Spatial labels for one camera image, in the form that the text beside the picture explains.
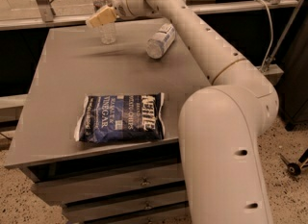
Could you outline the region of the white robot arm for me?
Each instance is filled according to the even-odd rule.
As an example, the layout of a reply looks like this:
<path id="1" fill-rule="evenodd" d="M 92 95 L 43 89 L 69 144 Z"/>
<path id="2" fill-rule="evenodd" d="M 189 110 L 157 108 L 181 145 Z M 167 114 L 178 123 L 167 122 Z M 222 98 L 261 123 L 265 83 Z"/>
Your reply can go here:
<path id="1" fill-rule="evenodd" d="M 154 15 L 175 27 L 210 83 L 178 122 L 192 224 L 273 224 L 257 138 L 277 116 L 275 88 L 185 0 L 113 0 L 87 24 Z"/>

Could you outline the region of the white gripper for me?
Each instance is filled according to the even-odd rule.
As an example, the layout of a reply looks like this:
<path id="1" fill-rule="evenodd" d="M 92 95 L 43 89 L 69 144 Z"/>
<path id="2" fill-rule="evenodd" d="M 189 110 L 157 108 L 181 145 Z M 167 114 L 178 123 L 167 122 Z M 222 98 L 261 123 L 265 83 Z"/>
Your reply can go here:
<path id="1" fill-rule="evenodd" d="M 96 28 L 122 19 L 131 19 L 151 14 L 151 7 L 145 0 L 112 0 L 113 7 L 104 6 L 86 20 L 86 25 Z"/>

